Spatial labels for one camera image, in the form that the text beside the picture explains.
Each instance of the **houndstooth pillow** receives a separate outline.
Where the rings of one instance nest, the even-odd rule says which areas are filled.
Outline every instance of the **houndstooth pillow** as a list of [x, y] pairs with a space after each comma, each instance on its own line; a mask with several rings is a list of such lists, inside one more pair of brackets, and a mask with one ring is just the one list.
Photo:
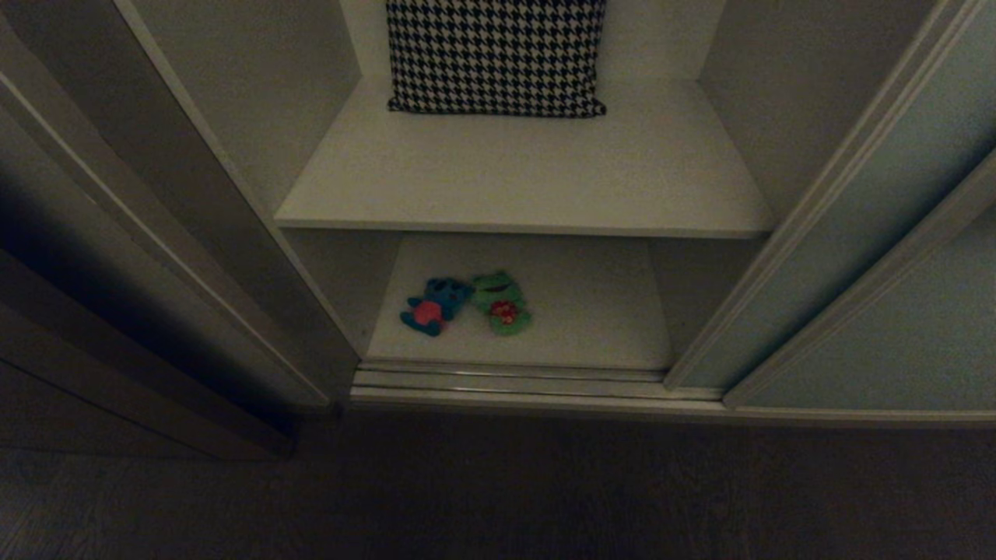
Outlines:
[[391, 111], [604, 115], [606, 0], [387, 0]]

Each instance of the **wooden floor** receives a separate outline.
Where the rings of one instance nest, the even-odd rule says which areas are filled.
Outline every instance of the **wooden floor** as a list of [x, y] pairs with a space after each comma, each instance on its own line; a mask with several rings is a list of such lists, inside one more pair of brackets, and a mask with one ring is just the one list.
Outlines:
[[996, 433], [353, 411], [290, 461], [0, 450], [0, 558], [994, 558]]

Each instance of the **frog plush toy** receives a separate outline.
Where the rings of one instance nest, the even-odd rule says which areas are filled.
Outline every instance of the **frog plush toy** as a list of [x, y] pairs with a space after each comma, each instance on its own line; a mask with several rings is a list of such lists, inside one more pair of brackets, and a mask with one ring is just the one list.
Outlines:
[[496, 335], [508, 336], [521, 332], [532, 319], [526, 311], [522, 290], [504, 271], [478, 276], [472, 282], [474, 307], [490, 317], [491, 330]]

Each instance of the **shelf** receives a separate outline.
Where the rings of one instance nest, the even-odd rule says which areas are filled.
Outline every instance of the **shelf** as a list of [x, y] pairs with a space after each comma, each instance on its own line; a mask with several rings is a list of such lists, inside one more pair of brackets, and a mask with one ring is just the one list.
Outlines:
[[698, 85], [602, 84], [590, 120], [390, 113], [364, 78], [276, 214], [290, 227], [749, 238], [774, 221]]
[[[491, 333], [465, 307], [438, 337], [398, 314], [425, 281], [504, 269], [533, 314], [513, 337]], [[672, 361], [643, 239], [406, 234], [380, 309], [368, 361], [662, 370]]]

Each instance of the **plush toy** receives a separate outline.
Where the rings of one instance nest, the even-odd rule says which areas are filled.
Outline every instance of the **plush toy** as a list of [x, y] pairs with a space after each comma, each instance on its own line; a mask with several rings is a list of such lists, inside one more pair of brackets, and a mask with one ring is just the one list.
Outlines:
[[425, 283], [424, 298], [408, 298], [411, 311], [401, 313], [401, 322], [430, 337], [437, 337], [473, 293], [473, 288], [452, 278], [433, 278]]
[[474, 307], [491, 319], [491, 330], [496, 335], [508, 336], [521, 332], [532, 319], [526, 311], [526, 301], [522, 290], [504, 271], [488, 276], [478, 276], [473, 280]]

